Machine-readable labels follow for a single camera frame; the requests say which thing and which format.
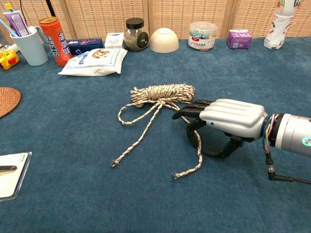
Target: yellow toy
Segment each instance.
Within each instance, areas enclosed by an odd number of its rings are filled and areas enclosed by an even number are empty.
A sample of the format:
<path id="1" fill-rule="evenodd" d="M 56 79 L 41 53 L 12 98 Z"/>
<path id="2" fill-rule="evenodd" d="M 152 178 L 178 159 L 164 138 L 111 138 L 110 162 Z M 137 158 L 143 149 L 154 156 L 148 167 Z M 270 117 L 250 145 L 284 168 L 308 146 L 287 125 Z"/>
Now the yellow toy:
<path id="1" fill-rule="evenodd" d="M 2 51 L 0 52 L 0 67 L 3 70 L 7 70 L 19 62 L 19 57 L 14 51 Z"/>

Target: wooden panel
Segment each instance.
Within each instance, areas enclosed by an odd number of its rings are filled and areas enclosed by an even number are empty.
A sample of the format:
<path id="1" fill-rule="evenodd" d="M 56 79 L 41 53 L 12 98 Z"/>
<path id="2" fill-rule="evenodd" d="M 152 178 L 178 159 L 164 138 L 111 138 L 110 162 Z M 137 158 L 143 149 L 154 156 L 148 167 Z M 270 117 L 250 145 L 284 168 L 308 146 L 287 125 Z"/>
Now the wooden panel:
<path id="1" fill-rule="evenodd" d="M 20 9 L 19 0 L 10 0 L 6 2 L 10 2 L 14 8 Z M 53 7 L 55 6 L 54 8 L 55 14 L 57 17 L 59 17 L 59 20 L 62 25 L 66 38 L 67 39 L 72 38 L 68 24 L 65 19 L 64 12 L 62 8 L 59 7 L 61 5 L 60 0 L 52 0 L 51 2 L 52 2 Z M 45 0 L 27 0 L 27 1 L 23 0 L 22 9 L 25 14 L 25 18 L 27 20 L 28 26 L 39 26 L 40 19 L 51 16 L 49 8 Z M 5 7 L 4 7 L 4 2 L 2 1 L 0 3 L 0 11 L 3 11 L 3 10 L 5 10 Z M 0 14 L 0 17 L 1 19 L 4 20 L 4 22 L 7 23 L 7 25 L 9 25 L 9 22 L 7 21 L 7 19 L 2 13 Z M 8 31 L 7 30 L 1 30 L 1 31 L 3 31 L 3 35 L 5 39 L 9 43 L 13 43 L 13 41 L 11 40 L 9 36 Z"/>
<path id="2" fill-rule="evenodd" d="M 231 29 L 248 29 L 253 37 L 265 37 L 273 20 L 277 0 L 237 0 Z M 311 1 L 304 0 L 294 17 L 287 36 L 310 36 Z"/>
<path id="3" fill-rule="evenodd" d="M 124 32 L 128 18 L 140 17 L 148 29 L 147 0 L 66 0 L 78 38 Z"/>
<path id="4" fill-rule="evenodd" d="M 225 37 L 232 4 L 233 0 L 150 0 L 150 34 L 167 27 L 186 39 L 192 22 L 206 21 L 218 26 L 218 38 Z"/>

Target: orange can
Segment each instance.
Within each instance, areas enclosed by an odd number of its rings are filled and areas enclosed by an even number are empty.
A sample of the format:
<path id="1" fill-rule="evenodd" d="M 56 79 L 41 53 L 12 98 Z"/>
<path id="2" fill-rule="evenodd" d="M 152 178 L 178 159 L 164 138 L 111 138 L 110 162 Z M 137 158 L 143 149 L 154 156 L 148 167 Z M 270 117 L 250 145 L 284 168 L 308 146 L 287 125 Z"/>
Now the orange can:
<path id="1" fill-rule="evenodd" d="M 39 21 L 56 63 L 64 67 L 72 58 L 62 26 L 56 17 L 46 17 Z"/>

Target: rope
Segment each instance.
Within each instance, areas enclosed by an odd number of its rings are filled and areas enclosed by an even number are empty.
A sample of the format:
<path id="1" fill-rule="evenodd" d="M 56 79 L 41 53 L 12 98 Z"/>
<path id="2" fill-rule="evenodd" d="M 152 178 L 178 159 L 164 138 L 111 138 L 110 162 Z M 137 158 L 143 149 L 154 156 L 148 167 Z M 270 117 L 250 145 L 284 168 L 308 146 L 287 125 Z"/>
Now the rope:
<path id="1" fill-rule="evenodd" d="M 131 99 L 132 103 L 129 103 L 125 106 L 123 106 L 119 113 L 118 113 L 118 119 L 122 123 L 122 125 L 132 125 L 136 123 L 137 121 L 143 119 L 146 117 L 149 113 L 151 113 L 155 108 L 156 111 L 151 117 L 149 123 L 147 124 L 145 130 L 141 134 L 140 138 L 133 143 L 125 152 L 120 155 L 119 158 L 116 160 L 113 160 L 111 163 L 112 167 L 117 166 L 120 161 L 135 147 L 137 146 L 141 140 L 144 138 L 145 134 L 147 133 L 148 129 L 150 128 L 154 118 L 159 113 L 161 108 L 163 106 L 168 107 L 173 110 L 180 110 L 180 108 L 175 104 L 175 102 L 181 102 L 181 103 L 189 103 L 193 97 L 194 97 L 194 87 L 186 84 L 168 84 L 168 85 L 159 85 L 159 86 L 149 86 L 148 88 L 143 89 L 137 89 L 134 87 L 134 90 L 131 90 Z M 136 106 L 138 108 L 142 107 L 145 103 L 152 103 L 154 104 L 145 114 L 141 115 L 140 117 L 132 120 L 132 121 L 124 121 L 121 119 L 121 113 L 124 109 L 130 107 L 130 106 Z M 189 124 L 190 122 L 182 116 L 182 119 Z M 194 168 L 188 169 L 187 171 L 183 171 L 180 173 L 173 173 L 173 176 L 175 179 L 181 176 L 186 176 L 197 169 L 199 169 L 202 165 L 202 154 L 201 154 L 201 148 L 202 148 L 202 141 L 199 133 L 195 131 L 195 134 L 198 138 L 199 146 L 198 146 L 198 157 L 199 157 L 199 163 Z"/>

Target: blue box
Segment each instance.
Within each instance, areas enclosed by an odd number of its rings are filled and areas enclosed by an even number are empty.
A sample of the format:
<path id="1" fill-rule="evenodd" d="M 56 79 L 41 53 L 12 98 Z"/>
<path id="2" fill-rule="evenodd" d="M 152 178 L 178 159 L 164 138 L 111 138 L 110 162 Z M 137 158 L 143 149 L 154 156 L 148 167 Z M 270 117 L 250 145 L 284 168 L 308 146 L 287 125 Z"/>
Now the blue box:
<path id="1" fill-rule="evenodd" d="M 86 51 L 104 47 L 101 38 L 67 40 L 67 43 L 72 55 L 79 55 Z"/>

